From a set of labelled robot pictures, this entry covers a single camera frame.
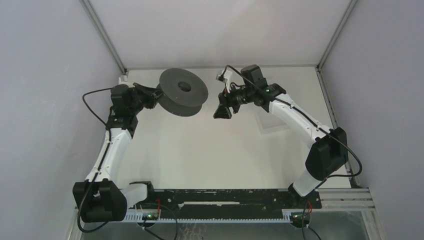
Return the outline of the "clear plastic two-compartment tray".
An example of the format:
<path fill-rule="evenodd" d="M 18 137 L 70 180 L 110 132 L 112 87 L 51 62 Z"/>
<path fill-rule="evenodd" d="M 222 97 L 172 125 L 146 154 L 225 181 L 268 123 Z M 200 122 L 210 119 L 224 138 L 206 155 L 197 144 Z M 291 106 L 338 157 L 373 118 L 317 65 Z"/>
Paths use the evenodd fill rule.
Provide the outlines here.
<path fill-rule="evenodd" d="M 262 134 L 289 130 L 290 127 L 280 118 L 266 112 L 262 107 L 253 107 L 255 119 Z"/>

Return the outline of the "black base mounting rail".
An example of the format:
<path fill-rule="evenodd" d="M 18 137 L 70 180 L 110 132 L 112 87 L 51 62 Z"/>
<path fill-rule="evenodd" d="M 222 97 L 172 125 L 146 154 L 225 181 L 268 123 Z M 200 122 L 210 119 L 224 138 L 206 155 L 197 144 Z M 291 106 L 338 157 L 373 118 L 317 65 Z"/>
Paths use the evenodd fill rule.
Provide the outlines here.
<path fill-rule="evenodd" d="M 171 213 L 176 217 L 271 217 L 277 211 L 310 214 L 323 207 L 313 191 L 298 197 L 288 189 L 151 189 L 127 212 Z"/>

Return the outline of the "dark grey perforated spool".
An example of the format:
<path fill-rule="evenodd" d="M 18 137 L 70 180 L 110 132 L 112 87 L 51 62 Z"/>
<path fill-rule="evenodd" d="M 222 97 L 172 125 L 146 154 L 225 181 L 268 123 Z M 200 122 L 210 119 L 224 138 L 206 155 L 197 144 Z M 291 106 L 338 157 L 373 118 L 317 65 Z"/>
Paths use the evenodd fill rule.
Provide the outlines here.
<path fill-rule="evenodd" d="M 157 88 L 163 92 L 158 99 L 160 106 L 180 117 L 196 115 L 209 97 L 204 81 L 182 68 L 169 68 L 163 71 Z"/>

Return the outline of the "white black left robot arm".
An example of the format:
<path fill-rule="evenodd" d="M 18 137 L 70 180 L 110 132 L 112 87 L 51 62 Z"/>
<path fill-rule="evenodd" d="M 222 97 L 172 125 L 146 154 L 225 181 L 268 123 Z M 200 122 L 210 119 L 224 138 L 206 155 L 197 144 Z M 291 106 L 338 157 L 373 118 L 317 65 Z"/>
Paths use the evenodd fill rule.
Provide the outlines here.
<path fill-rule="evenodd" d="M 107 121 L 103 122 L 103 145 L 85 180 L 76 182 L 72 188 L 79 219 L 84 223 L 119 222 L 128 208 L 138 203 L 149 209 L 157 200 L 149 181 L 133 182 L 124 188 L 119 188 L 116 181 L 124 153 L 134 138 L 138 113 L 153 109 L 163 91 L 138 83 L 119 84 L 109 91 L 112 105 Z"/>

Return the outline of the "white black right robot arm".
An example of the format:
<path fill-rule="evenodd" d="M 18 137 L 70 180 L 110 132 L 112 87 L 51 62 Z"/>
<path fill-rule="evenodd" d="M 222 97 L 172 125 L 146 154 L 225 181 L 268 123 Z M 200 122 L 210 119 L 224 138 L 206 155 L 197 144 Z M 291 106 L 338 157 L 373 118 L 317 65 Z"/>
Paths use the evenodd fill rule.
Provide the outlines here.
<path fill-rule="evenodd" d="M 231 119 L 242 105 L 253 103 L 281 119 L 306 143 L 309 153 L 305 170 L 288 188 L 293 207 L 307 204 L 309 194 L 348 161 L 346 132 L 340 127 L 332 129 L 306 113 L 279 84 L 269 84 L 258 65 L 241 71 L 227 65 L 216 79 L 225 87 L 218 95 L 214 119 Z"/>

